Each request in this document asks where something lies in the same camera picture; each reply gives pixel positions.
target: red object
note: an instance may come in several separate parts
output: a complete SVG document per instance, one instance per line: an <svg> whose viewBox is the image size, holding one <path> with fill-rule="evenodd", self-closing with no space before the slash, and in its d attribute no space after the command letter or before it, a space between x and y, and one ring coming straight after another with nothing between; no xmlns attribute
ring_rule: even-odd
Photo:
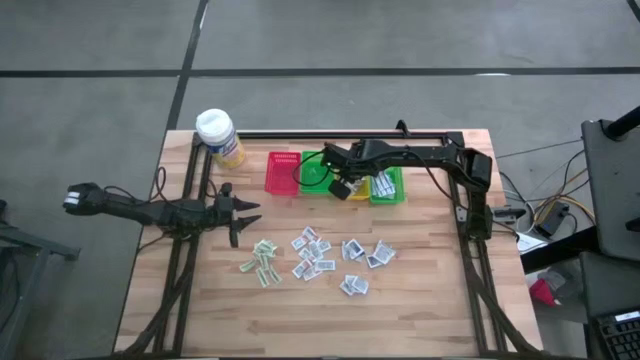
<svg viewBox="0 0 640 360"><path fill-rule="evenodd" d="M551 294L551 289L549 289L549 285L547 285L544 279L538 279L538 281L531 285L529 293L534 299L538 299L549 306L557 305Z"/></svg>
<svg viewBox="0 0 640 360"><path fill-rule="evenodd" d="M267 162L267 179L264 190L274 195L298 195L298 183L293 180L300 179L300 153L296 152L270 152Z"/></svg>

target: green basket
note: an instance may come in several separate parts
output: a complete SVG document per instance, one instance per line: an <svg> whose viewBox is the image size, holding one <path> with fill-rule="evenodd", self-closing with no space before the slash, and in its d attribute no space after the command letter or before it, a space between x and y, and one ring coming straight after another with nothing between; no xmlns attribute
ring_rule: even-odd
<svg viewBox="0 0 640 360"><path fill-rule="evenodd" d="M302 161L311 156L313 153L317 151L303 151L302 152ZM322 159L322 155L317 155L305 162L300 166L300 182L303 184L314 184L320 181L323 176L327 173L327 168L325 166L320 165L320 159ZM324 179L320 184L315 186L303 186L300 185L300 192L303 194L314 194L314 195L327 195L329 194L329 185L331 185L331 181L333 180L332 174L327 175L327 178Z"/></svg>
<svg viewBox="0 0 640 360"><path fill-rule="evenodd" d="M377 197L373 195L373 180L369 182L369 191L371 196L369 201L372 204L386 204L393 205L399 204L404 201L404 180L402 179L402 169L399 167L388 168L385 170L387 175L391 178L391 182L396 186L396 193L392 198Z"/></svg>

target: plastic bottle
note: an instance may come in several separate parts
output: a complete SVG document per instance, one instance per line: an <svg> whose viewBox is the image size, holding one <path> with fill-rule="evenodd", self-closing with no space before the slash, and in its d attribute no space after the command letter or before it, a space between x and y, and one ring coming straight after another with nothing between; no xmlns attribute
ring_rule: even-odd
<svg viewBox="0 0 640 360"><path fill-rule="evenodd" d="M231 169L242 164L244 147L226 112L220 109L203 112L196 118L196 130L221 166Z"/></svg>

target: keyboard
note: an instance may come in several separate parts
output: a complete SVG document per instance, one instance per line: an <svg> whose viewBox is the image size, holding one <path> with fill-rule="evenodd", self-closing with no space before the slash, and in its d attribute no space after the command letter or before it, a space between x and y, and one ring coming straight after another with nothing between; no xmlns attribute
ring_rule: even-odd
<svg viewBox="0 0 640 360"><path fill-rule="evenodd" d="M640 310L599 317L596 322L609 359L640 359Z"/></svg>

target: white lid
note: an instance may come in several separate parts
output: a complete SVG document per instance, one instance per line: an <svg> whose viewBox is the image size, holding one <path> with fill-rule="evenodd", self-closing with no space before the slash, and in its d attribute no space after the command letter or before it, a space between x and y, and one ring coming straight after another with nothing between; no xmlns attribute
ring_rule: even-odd
<svg viewBox="0 0 640 360"><path fill-rule="evenodd" d="M196 118L196 130L204 142L217 145L233 132L233 123L223 110L209 109Z"/></svg>

